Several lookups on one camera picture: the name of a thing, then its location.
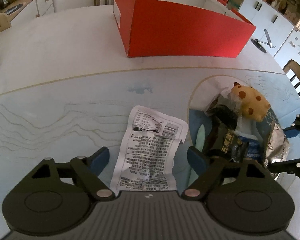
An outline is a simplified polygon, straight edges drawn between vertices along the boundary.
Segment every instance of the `orange toy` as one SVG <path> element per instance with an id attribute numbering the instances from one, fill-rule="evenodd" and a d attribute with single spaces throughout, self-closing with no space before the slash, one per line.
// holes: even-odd
<path id="1" fill-rule="evenodd" d="M 258 90 L 253 87 L 242 86 L 235 82 L 231 93 L 240 98 L 243 116 L 257 122 L 262 122 L 268 113 L 270 104 Z"/>

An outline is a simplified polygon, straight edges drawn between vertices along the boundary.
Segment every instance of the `round table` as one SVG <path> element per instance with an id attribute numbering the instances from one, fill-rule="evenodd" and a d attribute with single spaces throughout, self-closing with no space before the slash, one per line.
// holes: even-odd
<path id="1" fill-rule="evenodd" d="M 98 6 L 39 17 L 0 33 L 0 237 L 9 231 L 1 213 L 5 195 L 44 157 L 68 162 L 110 149 L 99 176 L 109 186 L 128 116 L 143 105 L 188 121 L 202 82 L 236 78 L 259 90 L 282 127 L 300 114 L 300 98 L 282 69 L 250 41 L 237 58 L 165 56 L 127 58 L 113 7 Z M 289 159 L 300 158 L 300 135 Z M 179 146 L 173 174 L 186 188 L 190 167 Z M 288 231 L 300 237 L 300 181 L 281 177 L 296 211 Z"/>

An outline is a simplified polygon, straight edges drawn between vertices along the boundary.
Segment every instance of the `cabinet drawer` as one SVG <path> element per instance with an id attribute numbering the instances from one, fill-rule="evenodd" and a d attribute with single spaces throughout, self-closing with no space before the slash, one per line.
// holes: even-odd
<path id="1" fill-rule="evenodd" d="M 11 21 L 12 26 L 27 23 L 38 16 L 37 4 L 35 0 L 29 3 L 17 16 Z"/>
<path id="2" fill-rule="evenodd" d="M 262 36 L 265 34 L 264 29 L 269 28 L 276 11 L 263 0 L 259 0 L 258 2 L 259 5 L 257 7 L 256 15 L 251 21 L 251 23 L 257 27 L 252 36 L 261 40 Z"/>
<path id="3" fill-rule="evenodd" d="M 49 9 L 44 13 L 44 15 L 52 14 L 54 13 L 54 7 L 53 4 L 50 5 Z"/>
<path id="4" fill-rule="evenodd" d="M 277 53 L 282 44 L 290 35 L 291 31 L 293 30 L 293 27 L 293 24 L 290 23 L 283 15 L 279 13 L 274 14 L 273 21 L 267 30 L 272 45 L 275 46 L 275 48 L 265 46 L 266 50 L 271 54 L 271 56 L 274 56 Z M 261 40 L 267 41 L 266 35 L 263 35 Z"/>
<path id="5" fill-rule="evenodd" d="M 37 0 L 39 15 L 42 16 L 52 5 L 52 0 Z"/>
<path id="6" fill-rule="evenodd" d="M 258 2 L 259 0 L 243 0 L 239 8 L 239 13 L 247 20 L 252 21 L 257 12 L 256 7 L 259 5 Z"/>

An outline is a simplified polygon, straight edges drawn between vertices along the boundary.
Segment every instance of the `brown spots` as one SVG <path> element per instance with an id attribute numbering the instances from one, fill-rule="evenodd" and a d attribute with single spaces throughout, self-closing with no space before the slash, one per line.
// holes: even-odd
<path id="1" fill-rule="evenodd" d="M 240 92 L 239 92 L 239 98 L 243 99 L 243 98 L 245 98 L 245 97 L 246 97 L 246 92 L 240 91 Z"/>

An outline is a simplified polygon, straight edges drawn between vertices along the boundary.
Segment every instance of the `red shoebox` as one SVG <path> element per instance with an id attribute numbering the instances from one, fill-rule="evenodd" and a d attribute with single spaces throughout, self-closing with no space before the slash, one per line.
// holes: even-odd
<path id="1" fill-rule="evenodd" d="M 256 27 L 222 0 L 114 0 L 128 57 L 237 57 Z"/>

